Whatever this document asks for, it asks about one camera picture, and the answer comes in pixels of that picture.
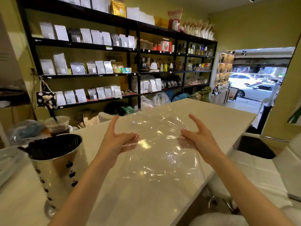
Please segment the clear plastic sheet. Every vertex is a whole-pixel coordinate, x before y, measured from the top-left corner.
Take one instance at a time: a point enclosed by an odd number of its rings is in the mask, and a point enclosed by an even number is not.
[[[175,111],[153,114],[144,110],[127,116],[130,132],[140,136],[138,144],[127,145],[125,161],[126,179],[144,181],[204,180],[199,153],[190,140],[181,136],[187,129]]]

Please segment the white stool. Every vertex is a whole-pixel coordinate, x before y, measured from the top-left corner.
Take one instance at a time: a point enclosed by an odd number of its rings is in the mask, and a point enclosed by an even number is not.
[[[301,160],[298,155],[301,156],[301,135],[273,160],[237,150],[233,150],[229,157],[274,205],[281,208],[293,205],[288,193],[301,197]],[[208,188],[213,195],[209,201],[209,210],[210,202],[217,197],[223,199],[233,212],[232,197],[217,174],[214,174],[209,181]]]

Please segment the white counter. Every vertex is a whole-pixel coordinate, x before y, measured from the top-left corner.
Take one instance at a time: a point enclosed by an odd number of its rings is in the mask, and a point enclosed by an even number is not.
[[[227,107],[184,99],[152,109],[154,114],[175,110],[191,131],[197,127],[189,119],[193,113],[211,130],[218,145],[228,153],[239,136],[248,128],[255,114]],[[126,117],[120,117],[116,133],[123,132]],[[83,137],[90,163],[96,155],[109,122],[77,130],[74,133]],[[160,183],[143,183],[122,179],[124,154],[121,154],[105,179],[96,204],[88,221],[88,226],[133,226],[133,225],[176,225],[188,207],[213,174],[213,169],[201,159],[205,178],[199,184],[192,184],[183,177],[180,182],[169,187]],[[38,176],[27,158],[13,177],[0,188],[0,224],[47,225],[43,206],[46,196]]]

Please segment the product label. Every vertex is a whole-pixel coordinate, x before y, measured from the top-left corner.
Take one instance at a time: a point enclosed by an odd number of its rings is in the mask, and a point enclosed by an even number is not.
[[[55,36],[52,33],[48,33],[49,39],[55,39]]]
[[[53,69],[48,69],[49,74],[55,74],[55,71]]]

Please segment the stainless steel container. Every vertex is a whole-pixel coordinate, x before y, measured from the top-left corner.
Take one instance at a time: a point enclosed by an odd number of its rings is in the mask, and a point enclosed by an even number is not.
[[[74,146],[75,149],[71,152],[49,160],[31,158],[33,167],[50,203],[49,206],[52,208],[47,210],[48,216],[52,216],[54,210],[62,207],[88,167],[82,137],[75,134],[62,134],[58,137],[66,137],[67,135],[74,135],[79,140],[78,146]]]

